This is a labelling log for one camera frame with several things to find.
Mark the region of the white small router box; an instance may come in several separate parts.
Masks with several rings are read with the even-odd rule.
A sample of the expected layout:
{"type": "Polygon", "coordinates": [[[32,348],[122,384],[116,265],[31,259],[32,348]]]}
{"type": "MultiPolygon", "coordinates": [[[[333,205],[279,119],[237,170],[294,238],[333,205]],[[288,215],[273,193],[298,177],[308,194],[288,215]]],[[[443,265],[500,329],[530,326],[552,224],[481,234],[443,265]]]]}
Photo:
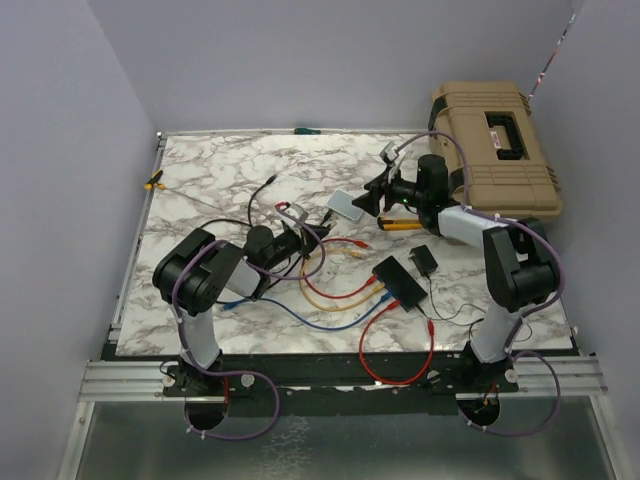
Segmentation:
{"type": "Polygon", "coordinates": [[[343,190],[335,190],[326,202],[326,206],[333,212],[352,221],[358,222],[363,210],[353,205],[354,197],[343,190]]]}

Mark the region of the black power adapter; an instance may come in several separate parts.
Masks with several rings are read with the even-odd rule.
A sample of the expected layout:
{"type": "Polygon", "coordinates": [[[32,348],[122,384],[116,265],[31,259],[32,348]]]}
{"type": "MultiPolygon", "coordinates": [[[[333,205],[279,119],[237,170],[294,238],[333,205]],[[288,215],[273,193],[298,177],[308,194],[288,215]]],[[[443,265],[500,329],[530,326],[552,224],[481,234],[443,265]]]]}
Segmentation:
{"type": "Polygon", "coordinates": [[[429,277],[438,268],[438,262],[427,245],[412,248],[410,259],[423,277],[429,277]]]}

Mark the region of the black network switch box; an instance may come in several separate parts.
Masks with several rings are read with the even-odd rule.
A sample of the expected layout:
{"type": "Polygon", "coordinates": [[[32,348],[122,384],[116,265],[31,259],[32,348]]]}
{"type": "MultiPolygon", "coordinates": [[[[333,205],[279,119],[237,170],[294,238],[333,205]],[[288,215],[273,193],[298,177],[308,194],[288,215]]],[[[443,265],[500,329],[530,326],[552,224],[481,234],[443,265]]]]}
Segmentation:
{"type": "Polygon", "coordinates": [[[374,266],[372,273],[385,285],[391,296],[399,302],[405,312],[419,306],[428,296],[427,292],[394,256],[389,256],[374,266]]]}

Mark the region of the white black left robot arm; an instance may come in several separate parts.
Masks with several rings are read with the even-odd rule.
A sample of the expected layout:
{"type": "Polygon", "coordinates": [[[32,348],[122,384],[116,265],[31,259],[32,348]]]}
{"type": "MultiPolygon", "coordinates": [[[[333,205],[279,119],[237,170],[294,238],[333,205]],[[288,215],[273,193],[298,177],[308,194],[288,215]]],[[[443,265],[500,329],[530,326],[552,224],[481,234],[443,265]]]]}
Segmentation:
{"type": "Polygon", "coordinates": [[[222,372],[215,365],[221,355],[212,307],[223,290],[256,300],[269,285],[273,269],[294,254],[308,256],[321,245],[331,228],[303,224],[285,227],[275,235],[266,226],[249,229],[246,243],[238,247],[197,228],[157,265],[152,283],[174,313],[181,344],[180,357],[187,366],[186,382],[206,395],[220,385],[221,377],[246,375],[246,370],[222,372]]]}

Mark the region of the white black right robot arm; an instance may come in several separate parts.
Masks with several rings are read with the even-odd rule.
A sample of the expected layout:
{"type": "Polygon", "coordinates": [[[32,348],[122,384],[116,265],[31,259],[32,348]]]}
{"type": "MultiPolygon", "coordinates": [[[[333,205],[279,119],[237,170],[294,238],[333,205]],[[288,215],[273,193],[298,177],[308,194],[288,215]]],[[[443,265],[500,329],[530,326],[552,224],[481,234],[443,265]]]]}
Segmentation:
{"type": "Polygon", "coordinates": [[[491,301],[469,341],[474,358],[459,367],[461,383],[481,391],[494,381],[493,364],[506,359],[524,316],[560,291],[557,255],[549,250],[537,219],[490,217],[454,200],[448,168],[439,155],[419,158],[414,181],[403,179],[397,165],[387,164],[352,201],[373,217],[396,204],[415,209],[421,226],[430,233],[476,247],[484,255],[491,301]]]}

